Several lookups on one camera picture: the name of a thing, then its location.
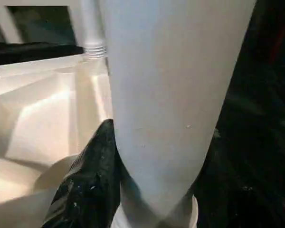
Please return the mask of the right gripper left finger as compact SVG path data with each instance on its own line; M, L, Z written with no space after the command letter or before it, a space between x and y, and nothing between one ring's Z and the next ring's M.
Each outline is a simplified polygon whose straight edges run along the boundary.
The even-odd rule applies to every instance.
M59 185L44 228L109 228L120 204L114 122L104 120Z

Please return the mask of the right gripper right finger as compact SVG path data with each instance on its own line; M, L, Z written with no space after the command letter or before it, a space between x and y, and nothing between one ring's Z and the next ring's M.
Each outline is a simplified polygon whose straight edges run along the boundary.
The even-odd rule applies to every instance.
M199 228L285 228L282 199L234 158L218 130L193 190Z

